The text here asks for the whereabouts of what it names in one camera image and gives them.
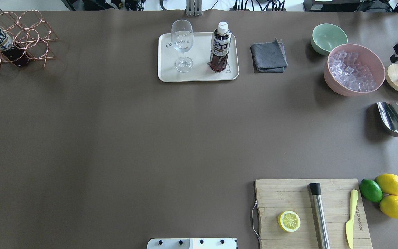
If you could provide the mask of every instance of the soda bottle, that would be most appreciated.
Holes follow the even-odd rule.
[[[7,35],[4,30],[0,28],[0,52],[11,61],[11,63],[15,64],[18,68],[22,68],[27,65],[30,59],[27,57],[26,52],[23,49],[17,48],[13,39]]]
[[[228,24],[219,22],[211,38],[210,67],[213,71],[221,72],[226,68],[230,41],[231,33],[228,30]]]

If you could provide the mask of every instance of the folded napkin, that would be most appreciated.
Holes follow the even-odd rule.
[[[264,73],[283,73],[288,66],[283,43],[277,39],[270,43],[254,43],[251,54],[256,69]]]

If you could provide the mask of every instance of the ice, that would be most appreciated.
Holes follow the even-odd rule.
[[[357,92],[369,92],[377,84],[368,66],[361,63],[358,52],[338,51],[328,58],[331,75],[344,87]]]

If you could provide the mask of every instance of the metal muddler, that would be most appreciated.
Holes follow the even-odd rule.
[[[320,183],[310,183],[311,194],[313,195],[313,203],[316,208],[317,224],[319,228],[320,242],[322,249],[330,249],[328,241],[328,231],[326,229],[325,214],[323,213],[322,195],[320,192]]]

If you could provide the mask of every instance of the wooden cutting board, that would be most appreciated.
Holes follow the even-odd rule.
[[[350,192],[359,191],[357,179],[258,179],[260,249],[319,248],[309,183],[320,183],[331,248],[349,248],[345,222],[349,219]],[[301,225],[297,231],[289,233],[279,227],[278,216],[285,210],[299,215]],[[372,249],[360,191],[354,221],[354,249]]]

